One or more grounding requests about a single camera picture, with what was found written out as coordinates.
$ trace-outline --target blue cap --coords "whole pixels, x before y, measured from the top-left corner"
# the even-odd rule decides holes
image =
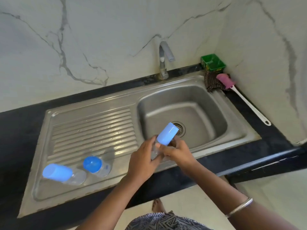
[[[47,165],[43,170],[43,177],[58,182],[66,182],[72,176],[72,169],[58,164]]]
[[[95,156],[89,156],[83,161],[83,168],[91,173],[96,173],[102,167],[102,160]]]
[[[179,129],[172,123],[167,124],[167,126],[161,131],[157,137],[157,141],[160,144],[168,145],[171,140],[174,138]]]

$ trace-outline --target sink drain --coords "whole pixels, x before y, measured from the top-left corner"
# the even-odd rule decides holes
[[[176,135],[179,137],[183,137],[185,134],[185,126],[178,121],[173,121],[172,124],[174,124],[179,129]]]

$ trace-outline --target person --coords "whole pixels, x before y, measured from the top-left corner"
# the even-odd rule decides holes
[[[221,212],[227,215],[236,230],[297,229],[202,166],[179,137],[175,136],[172,147],[156,143],[161,154],[151,160],[155,139],[156,136],[153,136],[144,141],[131,154],[126,176],[77,230],[113,230],[129,200],[154,173],[164,156],[173,160],[201,187]],[[208,229],[194,220],[176,216],[173,212],[167,213],[159,199],[153,202],[153,212],[132,220],[126,229]]]

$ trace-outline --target hand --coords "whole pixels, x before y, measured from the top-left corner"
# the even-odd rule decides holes
[[[133,152],[130,157],[127,176],[135,182],[142,185],[154,173],[164,155],[159,154],[154,160],[151,160],[151,150],[156,139],[156,135],[144,141],[140,148]]]
[[[187,144],[177,135],[171,141],[170,145],[173,147],[156,143],[156,146],[159,148],[160,152],[163,152],[165,156],[169,156],[170,159],[176,162],[181,169],[186,169],[190,165],[197,162],[190,152]]]

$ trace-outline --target green container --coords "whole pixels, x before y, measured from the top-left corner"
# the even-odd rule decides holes
[[[226,67],[224,62],[221,61],[215,54],[202,56],[201,65],[208,71],[223,71],[223,69]]]

